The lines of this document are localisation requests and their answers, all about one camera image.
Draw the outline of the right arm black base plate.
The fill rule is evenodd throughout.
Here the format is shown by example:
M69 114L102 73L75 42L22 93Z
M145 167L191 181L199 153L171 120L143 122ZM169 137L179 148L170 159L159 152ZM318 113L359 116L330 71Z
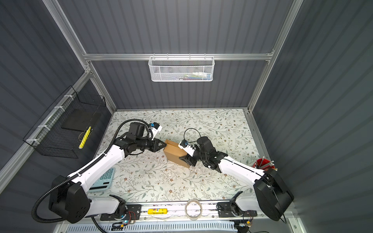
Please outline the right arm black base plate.
M219 217L257 217L257 211L241 210L236 204L230 202L218 202L216 204Z

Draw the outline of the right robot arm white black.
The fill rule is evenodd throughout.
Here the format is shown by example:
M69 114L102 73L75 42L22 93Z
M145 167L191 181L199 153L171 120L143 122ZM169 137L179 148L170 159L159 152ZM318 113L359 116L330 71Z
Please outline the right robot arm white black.
M262 211L271 220L279 221L294 200L294 195L275 169L260 170L238 162L217 151L206 136L197 139L195 145L184 139L178 147L187 153L180 158L187 164L194 167L201 161L206 168L230 175L253 190L252 193L239 191L230 199L230 211L236 216L247 211Z

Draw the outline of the brown cardboard paper box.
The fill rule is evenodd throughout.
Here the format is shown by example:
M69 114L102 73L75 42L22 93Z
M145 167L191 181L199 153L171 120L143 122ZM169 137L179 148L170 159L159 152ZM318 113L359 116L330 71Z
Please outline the brown cardboard paper box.
M181 160L180 157L186 156L187 153L178 147L178 143L165 140L165 143L167 144L164 148L164 153L168 159L168 161L171 161L173 163L176 163L180 166L183 166L185 168L190 168L190 165L188 165L185 161Z

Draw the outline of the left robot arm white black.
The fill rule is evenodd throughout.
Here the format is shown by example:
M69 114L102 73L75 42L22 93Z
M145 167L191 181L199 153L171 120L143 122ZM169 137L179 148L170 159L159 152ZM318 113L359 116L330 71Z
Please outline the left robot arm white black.
M108 148L87 165L70 174L60 176L52 184L49 209L70 223L77 223L85 217L100 214L114 214L117 219L128 216L124 199L110 195L109 197L89 197L87 192L116 163L124 160L135 151L158 152L166 147L166 143L155 136L162 130L159 123L150 123L138 119L128 120L128 132L115 135Z

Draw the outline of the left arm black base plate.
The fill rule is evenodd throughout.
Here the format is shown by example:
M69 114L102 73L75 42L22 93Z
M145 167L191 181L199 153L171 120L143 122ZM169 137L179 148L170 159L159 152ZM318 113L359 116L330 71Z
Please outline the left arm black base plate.
M100 221L139 220L140 214L141 205L127 204L123 213L119 213L119 211L117 211L113 214L101 214Z

